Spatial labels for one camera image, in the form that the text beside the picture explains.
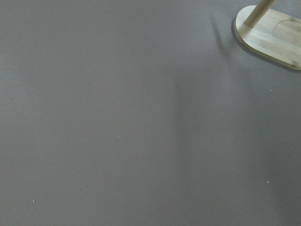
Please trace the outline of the wooden cup storage rack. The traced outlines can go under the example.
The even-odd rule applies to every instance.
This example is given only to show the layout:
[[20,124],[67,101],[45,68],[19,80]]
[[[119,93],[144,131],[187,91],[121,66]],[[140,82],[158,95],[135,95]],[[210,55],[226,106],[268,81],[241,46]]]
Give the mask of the wooden cup storage rack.
[[242,8],[233,30],[249,51],[294,70],[301,69],[301,20],[271,9],[274,0]]

